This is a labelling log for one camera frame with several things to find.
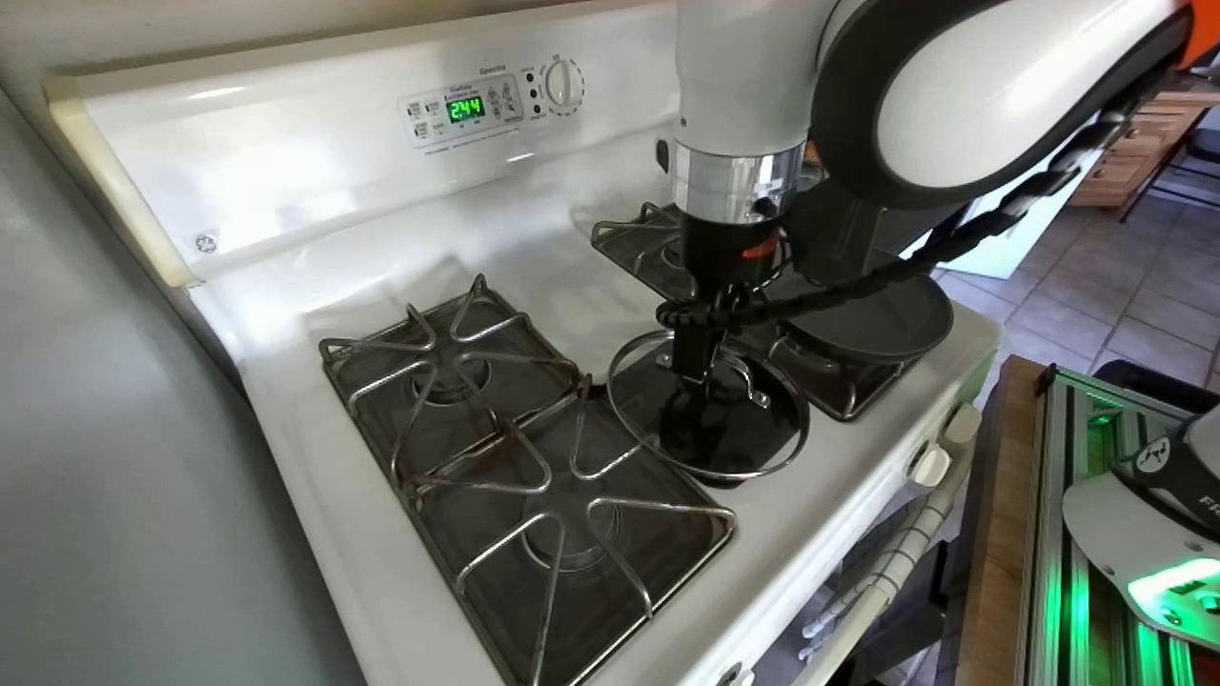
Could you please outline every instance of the stovetop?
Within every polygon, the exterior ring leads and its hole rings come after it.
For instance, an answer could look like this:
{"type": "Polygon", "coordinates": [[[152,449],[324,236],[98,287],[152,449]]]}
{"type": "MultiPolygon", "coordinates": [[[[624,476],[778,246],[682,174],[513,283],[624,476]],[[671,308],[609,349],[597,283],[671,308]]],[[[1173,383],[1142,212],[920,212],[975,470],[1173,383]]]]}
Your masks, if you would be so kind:
{"type": "MultiPolygon", "coordinates": [[[[694,279],[682,268],[682,212],[676,206],[645,206],[637,220],[596,226],[592,244],[639,279],[658,297],[694,297],[694,279]]],[[[801,279],[780,268],[767,293],[801,293],[801,279]]],[[[822,349],[797,319],[753,325],[731,335],[753,357],[767,357],[807,404],[851,424],[879,401],[911,361],[851,361],[822,349]]]]}
{"type": "Polygon", "coordinates": [[[731,537],[485,279],[324,373],[507,682],[579,682],[731,537]]]}

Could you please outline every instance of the oven knob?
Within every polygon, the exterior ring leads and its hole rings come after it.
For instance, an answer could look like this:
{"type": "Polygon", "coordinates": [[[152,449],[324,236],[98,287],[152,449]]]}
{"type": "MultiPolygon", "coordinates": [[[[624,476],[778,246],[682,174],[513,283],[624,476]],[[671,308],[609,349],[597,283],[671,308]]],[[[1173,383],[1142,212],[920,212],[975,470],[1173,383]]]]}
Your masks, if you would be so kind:
{"type": "Polygon", "coordinates": [[[582,72],[577,62],[553,62],[544,68],[544,94],[557,105],[557,113],[570,113],[582,104],[582,72]]]}

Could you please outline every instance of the floor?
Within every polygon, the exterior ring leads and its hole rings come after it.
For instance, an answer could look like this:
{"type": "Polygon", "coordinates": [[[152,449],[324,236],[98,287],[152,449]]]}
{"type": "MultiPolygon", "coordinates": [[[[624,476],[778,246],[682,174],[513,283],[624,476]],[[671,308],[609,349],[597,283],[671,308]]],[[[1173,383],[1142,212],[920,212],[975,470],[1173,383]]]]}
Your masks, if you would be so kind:
{"type": "Polygon", "coordinates": [[[1066,368],[1130,357],[1220,391],[1220,209],[1142,199],[1130,220],[1065,212],[1011,279],[936,272],[1004,325],[1004,349],[1066,368]]]}

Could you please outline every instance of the kitchen wall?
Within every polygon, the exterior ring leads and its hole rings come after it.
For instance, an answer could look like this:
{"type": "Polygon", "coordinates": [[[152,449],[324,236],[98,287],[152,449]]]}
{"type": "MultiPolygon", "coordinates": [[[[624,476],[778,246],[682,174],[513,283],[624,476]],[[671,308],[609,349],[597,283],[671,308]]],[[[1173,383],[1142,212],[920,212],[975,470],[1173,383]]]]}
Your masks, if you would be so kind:
{"type": "Polygon", "coordinates": [[[557,0],[0,0],[0,89],[39,128],[42,76],[557,0]]]}

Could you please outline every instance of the digital display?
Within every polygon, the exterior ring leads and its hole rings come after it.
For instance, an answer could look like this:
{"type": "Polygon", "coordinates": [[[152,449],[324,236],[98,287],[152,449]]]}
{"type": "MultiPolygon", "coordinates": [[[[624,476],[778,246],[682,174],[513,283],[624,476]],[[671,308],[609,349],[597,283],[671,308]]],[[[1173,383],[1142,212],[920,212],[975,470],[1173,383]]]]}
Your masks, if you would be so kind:
{"type": "Polygon", "coordinates": [[[485,94],[461,94],[461,98],[447,98],[451,120],[473,120],[485,118],[485,94]]]}

